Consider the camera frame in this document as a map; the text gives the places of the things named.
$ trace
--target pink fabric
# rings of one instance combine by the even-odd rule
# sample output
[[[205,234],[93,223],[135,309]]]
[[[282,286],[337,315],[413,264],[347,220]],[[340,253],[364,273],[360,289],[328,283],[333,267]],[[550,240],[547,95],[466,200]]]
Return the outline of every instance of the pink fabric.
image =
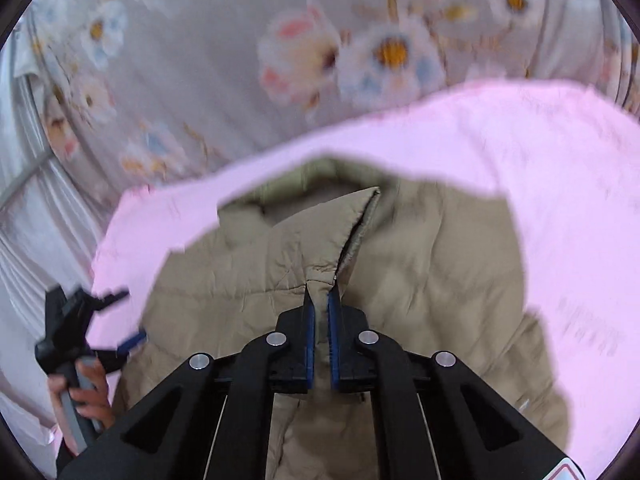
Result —
[[[198,182],[122,199],[94,261],[95,292],[130,301],[95,319],[94,345],[136,330],[167,253],[217,223],[216,207],[320,155],[349,155],[511,202],[527,308],[545,320],[570,399],[566,450],[588,479],[640,416],[640,126],[591,89],[485,82],[352,121],[244,160]]]

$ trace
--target yellow flower center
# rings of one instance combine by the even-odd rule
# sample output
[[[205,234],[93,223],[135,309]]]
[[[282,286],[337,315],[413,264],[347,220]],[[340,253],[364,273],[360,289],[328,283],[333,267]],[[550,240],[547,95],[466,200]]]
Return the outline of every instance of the yellow flower center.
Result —
[[[465,4],[453,4],[444,9],[442,15],[450,22],[471,22],[478,16],[478,10]]]
[[[122,168],[128,173],[145,174],[144,165],[134,158],[123,158],[120,164]]]
[[[62,93],[62,88],[58,85],[53,85],[53,95],[60,104],[62,104],[65,100],[65,95]]]
[[[94,41],[100,41],[104,36],[104,23],[102,20],[96,20],[89,29],[89,35]]]
[[[42,56],[42,44],[36,40],[31,44],[31,47],[36,54],[36,56]]]
[[[164,160],[154,160],[151,163],[151,172],[152,173],[160,173],[162,178],[166,178],[166,174],[169,171],[167,164]]]
[[[406,43],[400,38],[388,38],[383,41],[373,55],[380,65],[396,70],[406,65],[409,59],[409,51]]]
[[[507,6],[511,9],[511,11],[520,13],[529,7],[529,3],[527,0],[507,0]]]

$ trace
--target label sticker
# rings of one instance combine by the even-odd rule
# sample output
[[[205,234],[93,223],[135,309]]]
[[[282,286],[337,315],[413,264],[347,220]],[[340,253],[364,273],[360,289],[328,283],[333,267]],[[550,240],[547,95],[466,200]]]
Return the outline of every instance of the label sticker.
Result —
[[[584,476],[571,459],[565,458],[543,480],[584,480]]]

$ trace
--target white curtain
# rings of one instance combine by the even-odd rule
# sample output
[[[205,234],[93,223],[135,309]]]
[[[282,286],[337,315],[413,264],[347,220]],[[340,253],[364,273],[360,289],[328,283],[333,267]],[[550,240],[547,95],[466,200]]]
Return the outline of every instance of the white curtain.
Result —
[[[55,420],[34,358],[44,296],[89,288],[110,216],[71,182],[45,140],[42,88],[20,24],[0,52],[0,410],[32,461],[55,476]]]

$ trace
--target metal screw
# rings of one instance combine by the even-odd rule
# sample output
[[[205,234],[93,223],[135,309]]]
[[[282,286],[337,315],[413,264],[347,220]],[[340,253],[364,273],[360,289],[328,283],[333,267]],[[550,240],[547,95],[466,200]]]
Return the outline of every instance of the metal screw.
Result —
[[[282,332],[271,332],[267,336],[267,343],[271,346],[282,346],[287,342],[287,336],[285,336]]]
[[[204,354],[196,354],[194,356],[191,356],[191,359],[189,359],[189,366],[194,370],[202,370],[203,368],[209,366],[209,362],[209,356],[206,356]]]
[[[373,345],[378,342],[380,336],[373,332],[373,330],[365,330],[364,332],[360,332],[358,339],[365,345]]]
[[[456,364],[456,356],[450,352],[439,352],[438,354],[436,354],[436,362],[440,366],[449,368],[450,366]]]

